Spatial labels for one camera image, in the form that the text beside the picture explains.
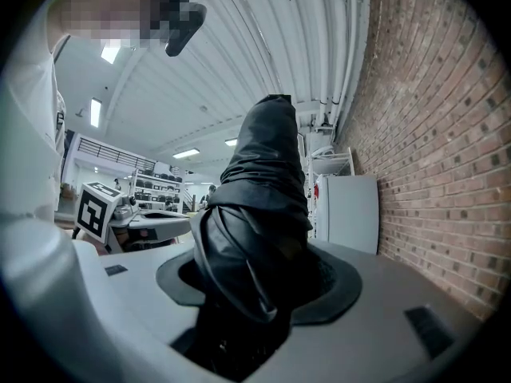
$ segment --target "white pipe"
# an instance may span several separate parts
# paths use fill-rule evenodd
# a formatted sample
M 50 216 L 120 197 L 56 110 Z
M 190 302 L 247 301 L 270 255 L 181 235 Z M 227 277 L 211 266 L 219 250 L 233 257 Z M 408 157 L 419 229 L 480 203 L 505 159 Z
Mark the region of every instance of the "white pipe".
M 332 116 L 339 112 L 341 91 L 344 86 L 346 76 L 346 7 L 344 0 L 334 0 L 335 20 L 337 24 L 337 65 L 335 66 L 334 96 L 332 97 L 332 113 L 330 122 L 333 122 Z
M 312 0 L 315 12 L 319 39 L 319 67 L 320 67 L 320 94 L 319 115 L 316 118 L 316 127 L 323 123 L 328 101 L 328 33 L 327 12 L 323 0 Z
M 348 53 L 348 66 L 346 70 L 346 76 L 344 78 L 343 83 L 343 91 L 341 93 L 341 97 L 339 99 L 339 105 L 335 107 L 334 112 L 331 115 L 331 122 L 334 126 L 337 123 L 337 119 L 339 118 L 340 109 L 343 107 L 346 91 L 348 88 L 348 83 L 350 81 L 351 69 L 353 68 L 353 60 L 355 59 L 355 41 L 357 37 L 357 0 L 350 0 L 350 48 Z

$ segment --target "white refrigerator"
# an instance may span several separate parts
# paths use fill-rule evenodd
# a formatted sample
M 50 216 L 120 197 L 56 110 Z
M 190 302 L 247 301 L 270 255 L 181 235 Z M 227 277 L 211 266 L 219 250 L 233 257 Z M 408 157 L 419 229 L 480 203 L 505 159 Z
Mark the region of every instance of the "white refrigerator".
M 316 184 L 316 238 L 375 255 L 379 228 L 376 176 L 320 175 Z

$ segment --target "black fabric cover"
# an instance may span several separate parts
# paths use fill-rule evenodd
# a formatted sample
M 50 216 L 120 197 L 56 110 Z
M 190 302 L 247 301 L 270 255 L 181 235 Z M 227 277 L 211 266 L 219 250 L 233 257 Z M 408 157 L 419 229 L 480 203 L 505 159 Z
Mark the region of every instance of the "black fabric cover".
M 221 185 L 192 220 L 208 299 L 268 324 L 308 298 L 307 200 L 295 108 L 270 96 L 245 117 Z

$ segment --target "white ceiling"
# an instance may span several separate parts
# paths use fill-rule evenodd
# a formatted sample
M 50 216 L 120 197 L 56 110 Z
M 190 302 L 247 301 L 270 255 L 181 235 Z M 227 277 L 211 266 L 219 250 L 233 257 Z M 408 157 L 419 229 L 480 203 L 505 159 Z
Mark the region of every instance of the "white ceiling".
M 320 113 L 343 123 L 362 66 L 369 0 L 192 1 L 208 14 L 179 57 L 158 46 L 121 49 L 110 65 L 98 43 L 68 41 L 56 64 L 68 128 L 218 175 L 233 151 L 224 140 L 269 93 L 291 94 L 301 132 L 319 124 Z M 89 124 L 92 97 L 103 104 L 99 128 Z M 340 97 L 335 117 L 332 100 Z M 200 154 L 172 158 L 189 148 Z

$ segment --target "ceiling light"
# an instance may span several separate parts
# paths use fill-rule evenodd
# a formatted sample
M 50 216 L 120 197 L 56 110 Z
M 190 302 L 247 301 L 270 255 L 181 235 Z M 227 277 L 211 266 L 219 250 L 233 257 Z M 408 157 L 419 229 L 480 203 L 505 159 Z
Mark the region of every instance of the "ceiling light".
M 103 51 L 101 51 L 101 58 L 108 61 L 110 64 L 113 64 L 115 61 L 115 57 L 117 56 L 117 53 L 119 52 L 120 47 L 105 47 L 103 48 Z
M 176 159 L 181 159 L 182 157 L 196 155 L 197 153 L 200 153 L 199 149 L 194 148 L 194 149 L 186 150 L 184 152 L 176 153 L 175 155 L 172 155 L 172 157 L 175 157 Z
M 99 127 L 99 113 L 101 111 L 101 102 L 97 99 L 92 99 L 90 101 L 90 124 Z

